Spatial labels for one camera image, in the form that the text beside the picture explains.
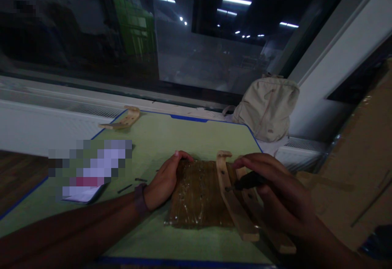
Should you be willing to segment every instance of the cardboard box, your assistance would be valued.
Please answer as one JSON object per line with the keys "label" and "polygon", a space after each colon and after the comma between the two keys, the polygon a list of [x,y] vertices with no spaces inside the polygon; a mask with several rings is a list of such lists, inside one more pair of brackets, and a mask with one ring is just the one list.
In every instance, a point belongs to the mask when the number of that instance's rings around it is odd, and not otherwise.
{"label": "cardboard box", "polygon": [[378,225],[392,224],[392,59],[375,84],[307,184],[319,218],[352,250]]}

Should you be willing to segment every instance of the screwdriver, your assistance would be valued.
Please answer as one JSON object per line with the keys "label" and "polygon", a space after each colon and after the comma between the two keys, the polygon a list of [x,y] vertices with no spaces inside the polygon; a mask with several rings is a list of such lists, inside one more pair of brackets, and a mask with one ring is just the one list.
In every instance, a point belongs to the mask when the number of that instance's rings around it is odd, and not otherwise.
{"label": "screwdriver", "polygon": [[234,183],[234,186],[232,187],[226,187],[226,191],[231,191],[231,190],[243,190],[243,189],[249,189],[253,188],[256,186],[260,186],[263,184],[267,183],[267,179],[265,179],[263,176],[260,174],[252,171],[248,173],[247,175],[244,175],[241,177],[241,179],[237,180],[236,183]]}

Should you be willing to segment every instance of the glass window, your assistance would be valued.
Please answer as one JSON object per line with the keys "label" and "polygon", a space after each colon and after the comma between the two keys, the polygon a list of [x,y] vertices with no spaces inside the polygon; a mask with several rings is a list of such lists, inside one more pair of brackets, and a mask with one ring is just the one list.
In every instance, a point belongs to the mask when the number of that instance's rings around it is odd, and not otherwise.
{"label": "glass window", "polygon": [[263,74],[287,77],[338,2],[1,0],[0,48],[16,68],[71,86],[235,105]]}

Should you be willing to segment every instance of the radiator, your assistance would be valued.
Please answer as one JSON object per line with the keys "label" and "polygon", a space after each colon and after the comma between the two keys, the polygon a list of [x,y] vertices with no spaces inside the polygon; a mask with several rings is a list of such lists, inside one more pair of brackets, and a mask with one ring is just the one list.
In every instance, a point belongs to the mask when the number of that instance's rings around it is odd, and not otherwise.
{"label": "radiator", "polygon": [[291,172],[313,172],[317,162],[327,151],[327,144],[290,137],[289,142],[281,146],[275,157]]}
{"label": "radiator", "polygon": [[[48,156],[49,149],[76,148],[76,140],[91,139],[123,109],[52,96],[0,89],[0,149]],[[275,157],[291,172],[312,171],[327,146],[289,138]]]}

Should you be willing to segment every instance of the purple wristband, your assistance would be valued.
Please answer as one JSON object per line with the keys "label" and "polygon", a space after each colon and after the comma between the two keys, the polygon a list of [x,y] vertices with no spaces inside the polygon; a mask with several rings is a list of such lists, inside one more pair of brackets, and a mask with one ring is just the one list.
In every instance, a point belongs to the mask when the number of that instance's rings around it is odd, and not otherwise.
{"label": "purple wristband", "polygon": [[147,186],[146,183],[141,183],[135,188],[135,206],[140,218],[144,218],[150,214],[144,200],[143,189]]}

